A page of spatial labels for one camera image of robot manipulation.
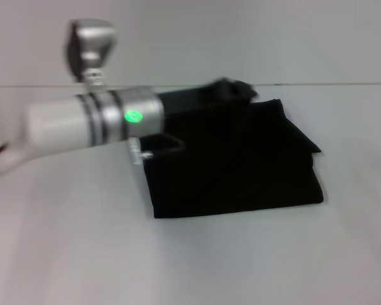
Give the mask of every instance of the folded black cloth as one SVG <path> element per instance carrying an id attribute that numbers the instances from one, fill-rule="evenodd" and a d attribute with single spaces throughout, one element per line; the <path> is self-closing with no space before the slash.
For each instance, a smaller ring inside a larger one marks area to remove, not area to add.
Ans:
<path id="1" fill-rule="evenodd" d="M 144 162 L 155 218 L 323 202 L 312 168 L 320 149 L 286 118 L 280 100 L 183 114 L 167 119 L 165 132 L 186 149 Z M 143 138 L 142 150 L 163 142 Z"/>

